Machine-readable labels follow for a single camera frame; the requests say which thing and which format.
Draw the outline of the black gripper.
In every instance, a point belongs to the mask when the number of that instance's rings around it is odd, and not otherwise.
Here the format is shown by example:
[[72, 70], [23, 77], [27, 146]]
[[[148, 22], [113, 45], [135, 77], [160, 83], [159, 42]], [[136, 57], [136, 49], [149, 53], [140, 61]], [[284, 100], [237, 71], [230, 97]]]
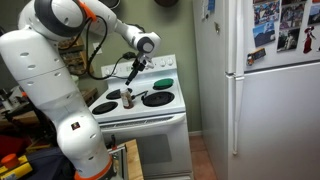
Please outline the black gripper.
[[143, 71], [144, 68], [146, 66], [146, 61], [143, 60], [142, 62], [140, 62], [138, 59], [136, 59], [133, 64], [132, 64], [132, 67], [133, 67], [133, 70], [132, 72], [129, 74], [128, 78], [127, 78], [127, 81], [126, 81], [126, 85], [129, 85], [131, 83], [131, 81], [135, 78], [135, 76], [137, 75], [137, 73], [139, 71]]

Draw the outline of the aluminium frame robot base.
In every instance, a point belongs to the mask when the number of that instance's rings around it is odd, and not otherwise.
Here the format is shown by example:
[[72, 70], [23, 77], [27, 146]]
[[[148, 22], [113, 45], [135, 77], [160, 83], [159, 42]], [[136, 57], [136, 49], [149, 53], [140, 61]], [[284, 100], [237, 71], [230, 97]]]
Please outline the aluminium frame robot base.
[[113, 161], [113, 171], [115, 175], [111, 180], [128, 180], [127, 167], [127, 147], [125, 144], [116, 144], [116, 138], [111, 136], [111, 140], [106, 145]]

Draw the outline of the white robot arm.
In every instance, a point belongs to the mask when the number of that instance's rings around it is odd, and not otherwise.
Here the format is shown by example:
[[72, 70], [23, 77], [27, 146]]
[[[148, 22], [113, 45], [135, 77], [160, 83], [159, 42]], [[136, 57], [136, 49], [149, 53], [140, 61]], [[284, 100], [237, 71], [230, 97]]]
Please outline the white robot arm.
[[112, 156], [101, 129], [72, 80], [58, 43], [87, 29], [119, 33], [138, 51], [128, 79], [147, 66], [161, 38], [120, 21], [100, 0], [31, 0], [18, 28], [0, 38], [0, 53], [29, 99], [53, 122], [57, 143], [76, 169], [75, 180], [115, 180]]

